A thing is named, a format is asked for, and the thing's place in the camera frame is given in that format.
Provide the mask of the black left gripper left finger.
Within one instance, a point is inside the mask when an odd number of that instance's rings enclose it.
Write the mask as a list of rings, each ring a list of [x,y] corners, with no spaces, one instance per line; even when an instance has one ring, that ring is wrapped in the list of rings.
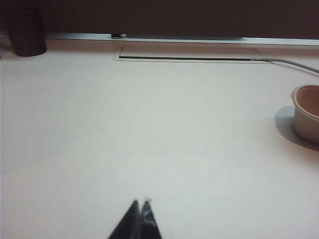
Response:
[[[139,218],[139,203],[137,200],[134,200],[108,239],[137,239]]]

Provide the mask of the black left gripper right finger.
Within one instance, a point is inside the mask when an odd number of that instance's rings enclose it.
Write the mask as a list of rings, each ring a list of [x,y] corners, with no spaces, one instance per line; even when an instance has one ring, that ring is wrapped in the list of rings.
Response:
[[[151,201],[149,199],[146,199],[141,209],[139,238],[162,239],[150,202]]]

